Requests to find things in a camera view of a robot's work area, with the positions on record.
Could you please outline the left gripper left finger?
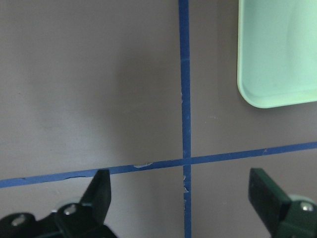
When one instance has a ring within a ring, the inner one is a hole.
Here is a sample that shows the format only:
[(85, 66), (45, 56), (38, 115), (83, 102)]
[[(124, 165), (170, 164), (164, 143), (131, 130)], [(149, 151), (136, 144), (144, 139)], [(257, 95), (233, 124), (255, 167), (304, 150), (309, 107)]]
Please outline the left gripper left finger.
[(109, 170), (98, 170), (79, 201), (80, 205), (92, 209), (94, 220), (103, 225), (110, 203), (111, 184)]

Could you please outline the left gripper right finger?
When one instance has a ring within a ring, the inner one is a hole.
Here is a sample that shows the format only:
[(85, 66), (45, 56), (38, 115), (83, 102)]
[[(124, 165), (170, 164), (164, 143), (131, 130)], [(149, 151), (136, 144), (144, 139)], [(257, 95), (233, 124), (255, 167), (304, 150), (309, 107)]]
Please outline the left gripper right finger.
[(261, 168), (251, 168), (248, 199), (269, 233), (277, 231), (291, 206), (290, 197)]

